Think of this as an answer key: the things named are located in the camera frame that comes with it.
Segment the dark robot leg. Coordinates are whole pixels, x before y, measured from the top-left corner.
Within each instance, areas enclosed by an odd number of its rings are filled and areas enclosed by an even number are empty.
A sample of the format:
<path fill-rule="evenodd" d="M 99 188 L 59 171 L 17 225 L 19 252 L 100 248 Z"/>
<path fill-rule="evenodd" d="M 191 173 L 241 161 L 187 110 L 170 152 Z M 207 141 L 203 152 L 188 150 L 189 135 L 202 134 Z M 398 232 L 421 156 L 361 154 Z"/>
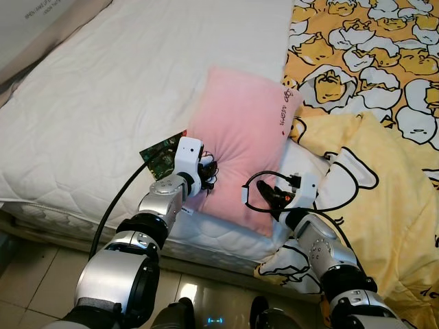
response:
<path fill-rule="evenodd" d="M 250 329 L 304 329 L 283 310 L 272 308 L 268 299 L 258 295 L 250 307 Z"/>
<path fill-rule="evenodd" d="M 195 311 L 191 299 L 182 297 L 157 314 L 150 329 L 195 329 Z"/>

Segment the pale yellow cartoon blanket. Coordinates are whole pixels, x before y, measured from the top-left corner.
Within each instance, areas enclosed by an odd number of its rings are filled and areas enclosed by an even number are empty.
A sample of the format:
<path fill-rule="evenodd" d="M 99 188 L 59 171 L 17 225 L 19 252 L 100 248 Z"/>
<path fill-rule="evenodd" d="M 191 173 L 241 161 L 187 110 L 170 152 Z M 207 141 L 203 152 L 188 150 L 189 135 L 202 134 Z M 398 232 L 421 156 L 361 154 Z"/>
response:
<path fill-rule="evenodd" d="M 316 215 L 342 230 L 383 301 L 417 329 L 439 329 L 438 154 L 371 113 L 294 121 L 283 175 L 319 178 Z"/>

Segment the grey printed headboard panel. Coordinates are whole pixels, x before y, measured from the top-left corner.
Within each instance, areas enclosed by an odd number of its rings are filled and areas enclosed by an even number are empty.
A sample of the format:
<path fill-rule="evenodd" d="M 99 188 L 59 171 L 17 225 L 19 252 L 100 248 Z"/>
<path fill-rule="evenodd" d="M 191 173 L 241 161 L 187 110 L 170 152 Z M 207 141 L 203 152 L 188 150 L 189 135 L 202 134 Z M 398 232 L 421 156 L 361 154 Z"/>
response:
<path fill-rule="evenodd" d="M 0 93 L 112 0 L 0 0 Z"/>

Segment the dark green book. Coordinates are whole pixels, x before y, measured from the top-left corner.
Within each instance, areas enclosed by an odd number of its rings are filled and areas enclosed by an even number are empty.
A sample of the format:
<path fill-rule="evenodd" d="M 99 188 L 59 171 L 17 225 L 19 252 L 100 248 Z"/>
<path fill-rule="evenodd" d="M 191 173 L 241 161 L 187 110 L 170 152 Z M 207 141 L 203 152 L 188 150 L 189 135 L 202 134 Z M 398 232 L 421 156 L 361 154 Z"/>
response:
<path fill-rule="evenodd" d="M 142 160 L 147 163 L 147 168 L 156 180 L 166 178 L 173 172 L 175 166 L 176 150 L 182 137 L 186 136 L 184 130 L 179 134 L 173 135 L 167 140 L 151 145 L 147 149 L 140 151 Z"/>

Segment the beige bed base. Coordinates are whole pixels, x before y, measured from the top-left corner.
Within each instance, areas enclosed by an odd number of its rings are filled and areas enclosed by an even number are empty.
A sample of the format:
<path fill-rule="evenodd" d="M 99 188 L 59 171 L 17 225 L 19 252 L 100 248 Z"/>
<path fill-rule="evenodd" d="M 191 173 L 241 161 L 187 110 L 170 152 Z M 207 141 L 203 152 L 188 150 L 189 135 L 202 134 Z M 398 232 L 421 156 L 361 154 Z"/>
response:
<path fill-rule="evenodd" d="M 91 238 L 69 237 L 63 231 L 46 230 L 37 223 L 25 221 L 22 217 L 13 215 L 3 208 L 0 208 L 0 232 L 10 233 L 13 237 L 26 239 L 26 241 L 59 245 L 59 247 L 84 253 L 90 251 L 92 242 Z M 307 303 L 316 303 L 320 300 L 317 295 L 298 293 L 294 289 L 283 288 L 258 279 L 254 277 L 254 261 L 225 254 L 206 255 L 203 251 L 186 254 L 169 243 L 161 251 L 160 266 L 162 269 L 254 289 L 257 292 L 277 295 L 277 297 L 287 297 Z"/>

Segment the pink pillow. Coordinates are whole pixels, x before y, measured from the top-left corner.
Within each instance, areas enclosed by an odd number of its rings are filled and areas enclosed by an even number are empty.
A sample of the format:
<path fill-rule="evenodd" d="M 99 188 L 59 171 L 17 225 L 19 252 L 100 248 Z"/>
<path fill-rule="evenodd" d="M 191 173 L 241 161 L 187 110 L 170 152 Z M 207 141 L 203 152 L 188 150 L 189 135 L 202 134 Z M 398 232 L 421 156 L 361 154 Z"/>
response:
<path fill-rule="evenodd" d="M 217 163 L 214 188 L 186 202 L 189 209 L 235 223 L 265 237 L 274 220 L 241 200 L 255 173 L 276 171 L 301 94 L 260 75 L 214 66 L 207 75 L 186 134 L 200 140 Z"/>

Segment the white quilted mattress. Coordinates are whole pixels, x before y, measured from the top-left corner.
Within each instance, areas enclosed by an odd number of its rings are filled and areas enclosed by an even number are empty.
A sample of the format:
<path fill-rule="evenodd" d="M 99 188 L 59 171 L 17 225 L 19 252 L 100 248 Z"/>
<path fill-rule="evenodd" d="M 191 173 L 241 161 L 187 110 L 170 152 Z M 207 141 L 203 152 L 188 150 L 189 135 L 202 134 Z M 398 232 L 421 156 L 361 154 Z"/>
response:
<path fill-rule="evenodd" d="M 281 84 L 292 0 L 114 0 L 0 107 L 0 208 L 92 238 L 140 151 L 187 131 L 209 69 Z M 257 263 L 287 241 L 189 207 L 167 244 Z"/>

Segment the orange egg print bedsheet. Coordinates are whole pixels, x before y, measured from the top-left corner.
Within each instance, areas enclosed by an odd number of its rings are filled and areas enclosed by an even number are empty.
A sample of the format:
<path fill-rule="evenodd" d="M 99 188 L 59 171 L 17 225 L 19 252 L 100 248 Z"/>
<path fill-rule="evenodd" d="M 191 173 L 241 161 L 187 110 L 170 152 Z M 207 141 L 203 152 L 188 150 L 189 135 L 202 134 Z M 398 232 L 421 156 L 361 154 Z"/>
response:
<path fill-rule="evenodd" d="M 370 112 L 439 169 L 439 0 L 292 0 L 282 84 L 307 114 Z"/>

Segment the dark right robot leg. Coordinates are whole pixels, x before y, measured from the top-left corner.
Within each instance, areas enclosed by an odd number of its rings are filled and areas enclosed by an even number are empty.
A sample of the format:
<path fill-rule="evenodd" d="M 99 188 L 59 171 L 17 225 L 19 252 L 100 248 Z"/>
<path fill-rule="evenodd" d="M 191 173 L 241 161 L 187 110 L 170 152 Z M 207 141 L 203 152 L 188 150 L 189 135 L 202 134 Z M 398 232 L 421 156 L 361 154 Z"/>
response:
<path fill-rule="evenodd" d="M 304 329 L 283 310 L 272 308 L 268 299 L 258 295 L 250 307 L 250 329 Z"/>

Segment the dark left robot leg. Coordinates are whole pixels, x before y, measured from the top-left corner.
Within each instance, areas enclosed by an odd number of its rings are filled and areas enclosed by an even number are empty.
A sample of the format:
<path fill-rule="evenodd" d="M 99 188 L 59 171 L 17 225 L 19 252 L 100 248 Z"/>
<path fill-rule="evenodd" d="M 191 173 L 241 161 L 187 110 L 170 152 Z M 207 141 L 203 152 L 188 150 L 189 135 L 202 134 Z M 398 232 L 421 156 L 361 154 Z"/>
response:
<path fill-rule="evenodd" d="M 191 299 L 182 297 L 157 314 L 150 329 L 195 329 L 195 311 Z"/>

